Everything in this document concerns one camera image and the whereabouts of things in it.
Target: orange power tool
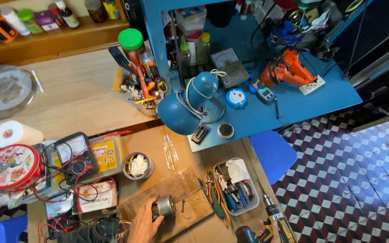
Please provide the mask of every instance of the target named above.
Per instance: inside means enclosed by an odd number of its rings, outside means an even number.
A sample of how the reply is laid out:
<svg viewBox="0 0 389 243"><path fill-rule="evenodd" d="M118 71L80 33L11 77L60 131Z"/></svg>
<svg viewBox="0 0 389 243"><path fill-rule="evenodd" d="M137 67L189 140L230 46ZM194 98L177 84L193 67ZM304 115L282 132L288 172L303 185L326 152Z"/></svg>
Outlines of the orange power tool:
<svg viewBox="0 0 389 243"><path fill-rule="evenodd" d="M269 88L285 81L301 87L314 80L316 77L298 61L298 52L289 48L281 53L278 59L268 63L259 77L259 81Z"/></svg>

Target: paper towel roll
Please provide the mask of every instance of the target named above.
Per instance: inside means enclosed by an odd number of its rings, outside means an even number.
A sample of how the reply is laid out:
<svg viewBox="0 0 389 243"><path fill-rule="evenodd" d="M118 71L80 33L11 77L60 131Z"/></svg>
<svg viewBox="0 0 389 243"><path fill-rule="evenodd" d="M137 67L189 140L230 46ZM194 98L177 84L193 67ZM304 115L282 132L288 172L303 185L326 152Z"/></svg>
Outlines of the paper towel roll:
<svg viewBox="0 0 389 243"><path fill-rule="evenodd" d="M43 133L18 121L0 124L0 147L13 144L34 145L43 141Z"/></svg>

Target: lamp cord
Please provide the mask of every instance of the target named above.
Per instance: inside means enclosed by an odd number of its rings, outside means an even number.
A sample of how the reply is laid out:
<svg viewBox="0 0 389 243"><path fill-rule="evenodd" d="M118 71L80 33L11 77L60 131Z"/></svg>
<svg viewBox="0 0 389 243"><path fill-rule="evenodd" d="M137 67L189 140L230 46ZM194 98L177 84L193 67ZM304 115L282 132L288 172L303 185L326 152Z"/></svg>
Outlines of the lamp cord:
<svg viewBox="0 0 389 243"><path fill-rule="evenodd" d="M220 77L224 77L224 76L226 75L226 72L224 72L224 71L219 71L219 70L217 70L217 69L211 70L210 73L211 73L211 74L214 74L214 76L216 77L216 79L217 79L219 76L220 76ZM199 111L197 111L197 110L196 110L195 108L193 108L192 105L190 104L190 100L189 100L189 98L188 98L188 89L190 88L190 85L192 85L193 88L194 88L194 90L195 90L198 94L200 94L201 96L203 96L203 97L205 97L205 98L207 98L207 99L212 98L212 96L211 96L211 97L208 97L208 96L202 94L201 92L199 92L199 91L196 89L196 87L192 84L192 82L193 82L193 80L195 80L195 78L196 78L196 77L193 77L193 78L190 79L190 81L189 81L188 84L187 84L187 89L186 89L186 90L178 90L178 91L176 92L176 99L179 101L179 103L180 103L184 108L186 108L188 111L190 111L194 116L196 116L196 117L199 118L200 120L203 120L202 113L199 112ZM183 92L185 92L185 100L187 101L187 105L188 105L188 106L186 106L186 105L185 105L185 102L182 101L182 100L179 98L179 94L181 94L181 93L183 93Z"/></svg>

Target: digital clamp meter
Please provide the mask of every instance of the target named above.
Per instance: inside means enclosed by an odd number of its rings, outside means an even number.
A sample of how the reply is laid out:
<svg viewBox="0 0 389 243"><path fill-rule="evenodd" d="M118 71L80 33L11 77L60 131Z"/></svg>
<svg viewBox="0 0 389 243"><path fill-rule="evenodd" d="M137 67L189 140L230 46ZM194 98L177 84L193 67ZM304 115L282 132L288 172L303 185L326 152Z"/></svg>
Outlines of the digital clamp meter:
<svg viewBox="0 0 389 243"><path fill-rule="evenodd" d="M257 78L252 80L250 86L254 89L256 96L264 103L271 101L275 97L273 91Z"/></svg>

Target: cardboard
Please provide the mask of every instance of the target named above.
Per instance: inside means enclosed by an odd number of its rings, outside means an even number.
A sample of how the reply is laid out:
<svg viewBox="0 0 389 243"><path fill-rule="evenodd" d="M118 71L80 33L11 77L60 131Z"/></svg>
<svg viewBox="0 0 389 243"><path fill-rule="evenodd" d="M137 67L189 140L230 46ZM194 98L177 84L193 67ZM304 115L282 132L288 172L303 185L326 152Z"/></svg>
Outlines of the cardboard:
<svg viewBox="0 0 389 243"><path fill-rule="evenodd" d="M187 136L178 135L166 126L160 126L123 136L121 141L123 154L128 155L133 152L144 153L154 160L155 171L150 178L137 181L126 178L122 173L117 174L114 178L119 185L119 202L132 198L188 167L192 167L197 176L205 177L207 170L212 170L215 163L238 157L246 163L247 170L253 181L259 178L267 194L280 207L248 138L192 153ZM168 163L170 165L173 164L176 171L169 169ZM262 195L262 191L257 183L255 183L254 189L258 195ZM44 218L43 202L29 204L28 212L30 212L28 214L29 241L38 242L37 226L40 220ZM99 211L81 214L81 220L85 221L88 218L92 219L100 215L102 214ZM261 201L251 211L239 216L231 216L232 225L230 227L226 227L221 218L211 214L166 242L236 242L235 230L238 227L247 225L253 231L257 231L259 229L259 220L266 220L267 217L265 205Z"/></svg>

